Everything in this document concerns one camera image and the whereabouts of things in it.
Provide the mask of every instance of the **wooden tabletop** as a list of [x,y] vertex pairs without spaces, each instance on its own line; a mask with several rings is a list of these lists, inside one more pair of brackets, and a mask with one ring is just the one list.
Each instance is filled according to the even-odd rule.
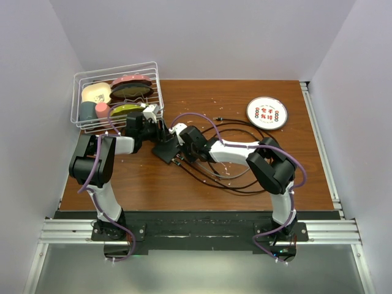
[[[308,182],[295,191],[297,210],[331,210],[333,204],[323,172],[322,163],[307,114],[298,81],[260,80],[162,80],[165,102],[164,117],[168,125],[180,113],[203,113],[209,118],[224,117],[247,121],[248,103],[260,96],[280,100],[287,108],[288,121],[280,129],[272,131],[284,150],[297,158],[308,173]],[[195,125],[200,130],[208,128],[209,122],[196,116],[185,116],[179,122]],[[246,126],[222,126],[224,129],[246,129],[260,137],[258,132]],[[214,135],[207,132],[206,137]],[[240,131],[222,133],[231,141],[254,141]],[[137,154],[115,157],[111,185],[118,203],[124,210],[271,210],[268,193],[241,195],[227,190],[208,187],[193,179],[180,167],[167,165],[154,156],[151,142],[143,142]],[[234,176],[245,167],[226,163],[215,164],[216,170],[225,176]],[[213,183],[197,174],[207,183]],[[302,179],[296,172],[296,183]],[[255,180],[251,171],[238,179],[222,181],[230,187],[245,186]],[[94,210],[87,192],[77,194],[80,186],[69,178],[60,209]],[[245,190],[260,190],[254,184]]]

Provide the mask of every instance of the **wire basket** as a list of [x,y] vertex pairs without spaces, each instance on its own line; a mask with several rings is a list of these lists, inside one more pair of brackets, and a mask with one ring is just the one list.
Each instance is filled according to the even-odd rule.
[[[130,66],[119,66],[111,69],[92,70],[90,72],[79,72],[73,77],[73,94],[72,94],[72,108],[71,108],[71,122],[76,124],[81,130],[86,133],[100,132],[102,130],[112,129],[107,118],[90,119],[81,121],[79,119],[79,109],[81,105],[82,90],[94,83],[111,82],[124,75],[146,75],[153,83],[151,87],[154,93],[149,97],[138,97],[135,99],[126,99],[125,102],[141,102],[146,104],[159,105],[158,119],[162,119],[164,115],[164,101],[160,91],[158,65],[156,62],[146,62],[139,64],[132,64]],[[112,102],[109,106],[114,106],[122,102]],[[124,127],[126,125],[127,115],[113,116],[111,121],[116,127]]]

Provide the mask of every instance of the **white round plate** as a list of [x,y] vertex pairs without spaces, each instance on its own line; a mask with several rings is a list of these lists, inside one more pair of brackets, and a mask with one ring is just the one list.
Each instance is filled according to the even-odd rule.
[[258,97],[247,106],[247,118],[255,126],[265,130],[281,128],[287,121],[287,110],[278,100]]

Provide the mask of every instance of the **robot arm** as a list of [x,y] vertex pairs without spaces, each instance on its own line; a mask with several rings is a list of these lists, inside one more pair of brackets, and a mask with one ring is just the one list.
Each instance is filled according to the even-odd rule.
[[[119,225],[126,226],[124,211],[117,203],[110,184],[114,156],[136,153],[141,148],[142,141],[151,140],[158,143],[153,149],[153,153],[167,163],[182,151],[190,162],[200,159],[214,163],[233,162],[250,167],[260,185],[271,195],[275,225],[278,227],[284,224],[291,212],[293,212],[292,217],[287,225],[292,227],[295,224],[296,211],[292,211],[289,195],[289,189],[294,180],[295,164],[281,153],[270,149],[242,147],[262,144],[280,148],[273,139],[265,138],[261,142],[252,143],[224,140],[222,143],[217,138],[207,140],[196,127],[185,124],[177,124],[168,130],[168,134],[164,124],[154,119],[153,107],[149,108],[143,113],[128,114],[126,136],[102,138],[99,164],[87,188],[93,191],[88,191],[91,197],[93,194],[96,195],[94,204],[98,204],[110,219]],[[90,175],[95,161],[92,156],[95,155],[96,150],[97,136],[83,134],[79,138],[70,163],[69,173],[81,185],[85,184]],[[125,235],[124,231],[109,222],[98,208],[97,223],[99,228],[113,239],[120,239]]]
[[[284,224],[291,211],[292,203],[289,194],[293,186],[296,165],[286,156],[274,150],[247,146],[266,145],[280,148],[272,138],[264,138],[261,142],[238,143],[217,138],[207,140],[194,126],[177,124],[169,130],[178,138],[181,151],[190,162],[197,159],[208,162],[233,162],[250,167],[260,185],[270,193],[273,205],[273,221],[277,226]],[[296,220],[296,211],[287,225]]]
[[[87,191],[91,198],[96,195],[96,200],[92,198],[92,201],[96,206],[100,230],[113,239],[121,239],[125,233],[114,226],[100,209],[119,225],[126,226],[124,211],[116,201],[110,183],[115,155],[136,153],[143,140],[158,140],[164,136],[156,119],[156,112],[157,106],[150,105],[142,113],[129,113],[126,136],[112,137],[107,134],[101,138],[98,164],[87,185]],[[84,185],[93,169],[96,161],[93,155],[97,152],[97,142],[98,136],[95,135],[83,134],[79,138],[69,165],[69,174],[78,184]]]

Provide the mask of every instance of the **black cable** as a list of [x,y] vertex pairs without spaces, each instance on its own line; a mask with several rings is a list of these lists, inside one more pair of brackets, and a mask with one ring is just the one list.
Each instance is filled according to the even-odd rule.
[[[251,187],[252,185],[256,184],[256,183],[258,182],[257,180],[255,180],[254,182],[252,182],[252,183],[250,183],[250,184],[248,184],[248,185],[246,185],[246,186],[243,186],[243,187],[229,187],[229,186],[226,186],[225,184],[222,184],[222,183],[220,183],[220,182],[217,182],[214,178],[210,177],[210,176],[207,175],[206,173],[203,173],[201,170],[195,168],[195,167],[194,167],[192,164],[190,164],[188,161],[183,160],[183,162],[186,163],[188,166],[190,166],[190,168],[193,168],[195,171],[197,171],[197,172],[200,173],[201,175],[203,175],[203,176],[205,176],[206,178],[208,178],[209,180],[211,180],[211,181],[215,182],[216,184],[222,186],[223,189],[232,190],[232,191],[234,191],[234,192],[242,193],[242,194],[254,194],[254,193],[262,193],[262,192],[265,192],[265,190],[259,190],[259,191],[239,191],[239,189],[245,189],[245,188]],[[207,184],[207,183],[204,182],[203,180],[201,180],[201,179],[199,179],[198,177],[196,177],[194,174],[192,174],[192,176],[193,176],[194,178],[197,178],[201,183]]]
[[242,130],[242,129],[224,129],[224,130],[220,130],[219,133],[224,133],[224,132],[227,132],[227,131],[229,131],[229,130],[237,130],[238,132],[247,133],[247,134],[249,134],[250,136],[252,136],[253,139],[255,139],[256,141],[260,141],[259,138],[257,138],[254,134],[252,134],[252,133],[249,132],[248,130]]
[[272,246],[276,245],[276,241],[277,241],[277,234],[275,235],[274,243],[272,243]]
[[204,185],[207,185],[209,187],[213,187],[213,188],[218,188],[218,189],[223,189],[223,190],[230,190],[232,192],[237,192],[237,193],[242,193],[242,194],[256,194],[256,193],[262,193],[265,192],[264,190],[262,191],[251,191],[251,192],[246,192],[246,191],[238,191],[233,189],[232,187],[228,187],[228,186],[216,186],[210,183],[206,183],[204,182],[204,180],[199,179],[197,176],[195,176],[193,173],[191,173],[189,170],[187,170],[181,163],[177,164],[179,167],[181,167],[185,172],[187,172],[189,175],[191,175],[193,178],[195,178],[197,181],[201,182]]
[[[248,124],[240,124],[240,123],[238,123],[238,122],[223,122],[222,124],[217,124],[216,126],[217,127],[220,127],[220,126],[227,126],[227,125],[230,125],[230,124],[236,124],[236,125],[239,125],[239,126],[249,126],[249,127],[253,127],[259,134],[260,134],[260,136],[262,136],[262,138],[264,138],[264,135],[263,135],[263,132],[258,128],[258,127],[256,127],[256,126],[253,126],[253,125],[248,125]],[[203,132],[202,132],[202,134],[204,134],[205,132],[208,132],[209,130],[212,130],[214,127],[209,127],[208,129],[205,129]]]
[[[217,120],[218,120],[218,121],[236,121],[236,122],[238,122],[238,123],[246,124],[246,125],[249,126],[249,127],[255,127],[255,128],[259,129],[258,127],[256,127],[255,125],[251,124],[250,122],[243,121],[243,120],[241,120],[241,119],[218,118]],[[278,141],[275,139],[275,137],[272,136],[269,132],[267,132],[266,130],[262,130],[262,131],[263,131],[267,136],[269,136],[269,137],[271,137],[272,139],[274,139],[274,141],[275,141],[276,143],[278,143]]]
[[208,166],[210,167],[210,169],[218,176],[220,176],[220,174],[217,172],[217,170],[213,167],[213,165],[210,162],[207,162]]
[[[252,134],[251,132],[249,132],[248,130],[242,130],[242,129],[224,129],[224,130],[221,130],[220,133],[227,132],[227,131],[230,131],[230,130],[237,130],[237,131],[239,131],[239,132],[247,133],[247,134],[249,134],[250,136],[252,136],[253,139],[255,139],[256,141],[259,141],[259,139],[258,139],[254,134]],[[208,163],[208,166],[210,167],[210,169],[212,169],[212,171],[213,171],[215,174],[219,175],[219,173],[218,173],[217,170],[213,167],[213,165],[212,165],[210,162],[207,162],[207,163]]]
[[286,257],[285,259],[283,259],[283,261],[286,261],[286,260],[288,260],[290,257],[293,257],[293,256],[295,256],[295,255],[289,255],[288,257]]

